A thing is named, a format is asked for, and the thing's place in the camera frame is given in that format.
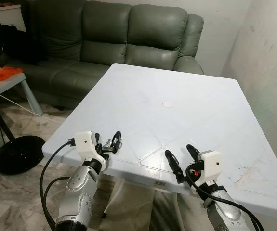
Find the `orange bag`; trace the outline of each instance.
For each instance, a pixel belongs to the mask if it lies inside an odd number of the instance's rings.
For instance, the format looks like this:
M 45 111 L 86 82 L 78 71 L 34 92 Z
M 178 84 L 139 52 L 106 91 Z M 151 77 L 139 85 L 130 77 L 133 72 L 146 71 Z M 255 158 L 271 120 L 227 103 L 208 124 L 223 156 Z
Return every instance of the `orange bag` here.
M 6 79 L 10 78 L 11 76 L 22 73 L 22 72 L 23 72 L 22 68 L 14 68 L 14 67 L 5 66 L 0 69 L 0 81 L 6 80 Z

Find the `sofa cushion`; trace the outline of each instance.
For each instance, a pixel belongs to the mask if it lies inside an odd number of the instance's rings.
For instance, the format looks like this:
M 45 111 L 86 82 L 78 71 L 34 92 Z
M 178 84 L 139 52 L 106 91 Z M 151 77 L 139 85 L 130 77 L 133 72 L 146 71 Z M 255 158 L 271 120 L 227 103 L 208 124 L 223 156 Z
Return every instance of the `sofa cushion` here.
M 51 82 L 53 77 L 61 70 L 77 64 L 78 61 L 51 58 L 46 61 L 40 61 L 36 65 L 26 64 L 19 60 L 10 60 L 7 66 L 22 68 L 26 76 L 28 85 L 33 90 L 42 92 L 52 91 Z
M 84 41 L 81 50 L 81 60 L 104 65 L 123 64 L 126 50 L 127 45 L 125 44 Z
M 123 64 L 130 5 L 87 1 L 83 9 L 81 61 Z
M 51 57 L 80 60 L 85 1 L 37 0 L 37 35 Z
M 178 51 L 129 44 L 125 64 L 173 70 L 178 53 Z
M 78 62 L 53 77 L 52 89 L 58 95 L 82 100 L 108 69 L 107 65 Z
M 177 7 L 136 5 L 129 17 L 128 43 L 177 49 L 187 23 L 187 12 Z

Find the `electric fan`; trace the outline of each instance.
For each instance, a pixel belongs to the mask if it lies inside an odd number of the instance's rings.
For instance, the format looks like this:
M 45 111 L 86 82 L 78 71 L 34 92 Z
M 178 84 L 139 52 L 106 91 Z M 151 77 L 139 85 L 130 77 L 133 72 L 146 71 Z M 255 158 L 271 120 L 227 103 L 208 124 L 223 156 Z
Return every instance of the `electric fan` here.
M 3 41 L 0 36 L 0 56 Z M 13 175 L 30 170 L 42 159 L 42 146 L 45 141 L 37 136 L 22 136 L 15 138 L 0 114 L 0 127 L 9 142 L 0 148 L 0 173 Z

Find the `sofa backrest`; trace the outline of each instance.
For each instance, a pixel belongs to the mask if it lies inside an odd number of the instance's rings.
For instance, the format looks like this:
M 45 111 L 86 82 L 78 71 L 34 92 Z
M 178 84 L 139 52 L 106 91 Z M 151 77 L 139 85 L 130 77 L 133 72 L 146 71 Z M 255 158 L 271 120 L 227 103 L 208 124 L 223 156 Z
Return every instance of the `sofa backrest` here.
M 48 56 L 80 60 L 83 0 L 37 0 L 36 35 Z
M 131 8 L 126 4 L 85 3 L 81 61 L 105 65 L 125 62 Z
M 203 19 L 178 7 L 37 0 L 38 37 L 53 57 L 173 70 L 197 52 Z

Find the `black cable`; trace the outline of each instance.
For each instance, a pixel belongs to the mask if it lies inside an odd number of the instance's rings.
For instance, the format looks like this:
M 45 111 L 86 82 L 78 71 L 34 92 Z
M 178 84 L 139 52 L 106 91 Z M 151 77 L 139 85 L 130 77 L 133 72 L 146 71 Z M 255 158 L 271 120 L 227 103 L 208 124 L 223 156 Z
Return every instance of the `black cable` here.
M 186 168 L 186 175 L 188 176 L 187 179 L 188 179 L 188 184 L 191 186 L 193 186 L 197 191 L 201 192 L 202 194 L 206 195 L 207 197 L 209 197 L 210 199 L 214 200 L 214 201 L 218 201 L 218 202 L 222 202 L 222 203 L 225 203 L 225 204 L 228 204 L 228 205 L 231 205 L 231 206 L 234 206 L 234 207 L 237 207 L 238 209 L 241 209 L 242 211 L 244 211 L 246 214 L 249 215 L 249 217 L 251 218 L 251 221 L 255 227 L 255 230 L 256 231 L 264 231 L 264 228 L 263 226 L 261 225 L 260 221 L 257 219 L 257 217 L 251 213 L 247 208 L 245 208 L 244 206 L 242 205 L 239 205 L 235 202 L 232 202 L 232 201 L 228 201 L 228 200 L 225 200 L 225 199 L 222 199 L 222 198 L 219 198 L 219 197 L 216 197 L 216 196 L 212 196 L 210 195 L 209 193 L 205 192 L 204 190 L 202 190 L 201 188 L 199 188 L 194 182 L 193 180 L 190 178 L 190 166 L 188 166 Z
M 51 227 L 52 231 L 55 229 L 55 221 L 53 220 L 53 218 L 51 217 L 51 215 L 49 214 L 47 207 L 46 207 L 46 203 L 44 200 L 44 195 L 43 195 L 43 178 L 44 178 L 44 173 L 45 170 L 47 169 L 49 163 L 52 161 L 52 159 L 57 155 L 57 153 L 63 149 L 64 147 L 66 147 L 67 145 L 73 145 L 75 146 L 74 143 L 74 139 L 70 139 L 67 143 L 64 143 L 63 145 L 61 145 L 61 147 L 59 147 L 54 153 L 53 155 L 50 157 L 50 159 L 47 161 L 46 165 L 44 166 L 42 173 L 41 173 L 41 177 L 40 177 L 40 197 L 41 197 L 41 203 L 42 203 L 42 208 L 43 208 L 43 212 L 45 215 L 45 218 L 47 220 L 47 223 L 49 224 L 49 226 Z
M 4 141 L 4 137 L 3 137 L 3 132 L 2 132 L 1 127 L 0 127 L 0 133 L 1 133 L 2 141 L 3 141 L 3 145 L 5 145 L 5 141 Z
M 67 180 L 69 179 L 70 177 L 58 177 L 56 179 L 54 179 L 46 188 L 45 190 L 45 193 L 44 193 L 44 202 L 46 203 L 46 197 L 47 197 L 47 194 L 48 194 L 48 191 L 49 189 L 51 188 L 51 186 L 56 182 L 56 181 L 59 181 L 59 180 Z

